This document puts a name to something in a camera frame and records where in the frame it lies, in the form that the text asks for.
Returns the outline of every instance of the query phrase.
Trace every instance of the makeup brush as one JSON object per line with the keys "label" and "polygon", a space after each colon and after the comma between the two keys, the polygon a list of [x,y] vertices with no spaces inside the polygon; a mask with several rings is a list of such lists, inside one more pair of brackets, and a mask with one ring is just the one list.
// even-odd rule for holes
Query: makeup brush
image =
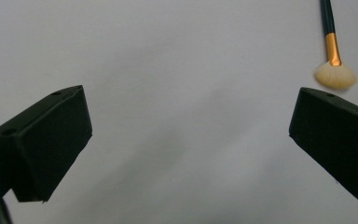
{"label": "makeup brush", "polygon": [[339,58],[336,28],[330,0],[321,0],[328,62],[318,68],[316,80],[332,89],[347,89],[356,83],[356,75]]}

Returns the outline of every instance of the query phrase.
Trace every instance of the white surface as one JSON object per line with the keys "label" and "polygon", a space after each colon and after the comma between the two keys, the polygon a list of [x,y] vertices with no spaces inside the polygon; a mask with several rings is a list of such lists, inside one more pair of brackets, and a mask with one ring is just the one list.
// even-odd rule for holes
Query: white surface
{"label": "white surface", "polygon": [[[332,4],[358,75],[358,1]],[[82,84],[94,130],[49,202],[6,196],[15,223],[358,223],[288,136],[324,55],[316,0],[0,1],[0,125]]]}

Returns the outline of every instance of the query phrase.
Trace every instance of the gold ferrule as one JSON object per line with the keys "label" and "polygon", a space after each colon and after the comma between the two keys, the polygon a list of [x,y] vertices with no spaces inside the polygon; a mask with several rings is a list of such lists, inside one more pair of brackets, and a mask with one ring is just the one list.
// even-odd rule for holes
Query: gold ferrule
{"label": "gold ferrule", "polygon": [[328,61],[332,66],[341,66],[342,62],[339,58],[338,43],[335,33],[326,36],[326,48]]}

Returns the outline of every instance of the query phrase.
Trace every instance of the brush handle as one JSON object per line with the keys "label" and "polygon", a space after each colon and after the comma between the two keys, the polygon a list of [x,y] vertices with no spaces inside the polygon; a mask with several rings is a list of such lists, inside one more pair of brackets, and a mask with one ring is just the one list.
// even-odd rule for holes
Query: brush handle
{"label": "brush handle", "polygon": [[333,9],[331,8],[330,0],[321,0],[322,20],[324,23],[324,35],[336,32],[334,26]]}

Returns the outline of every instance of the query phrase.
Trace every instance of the brush bristles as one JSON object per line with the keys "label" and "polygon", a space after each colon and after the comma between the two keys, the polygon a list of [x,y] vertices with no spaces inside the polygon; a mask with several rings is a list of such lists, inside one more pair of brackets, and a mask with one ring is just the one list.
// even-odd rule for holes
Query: brush bristles
{"label": "brush bristles", "polygon": [[347,89],[356,83],[356,75],[345,64],[333,66],[330,62],[320,66],[315,73],[316,80],[332,89]]}

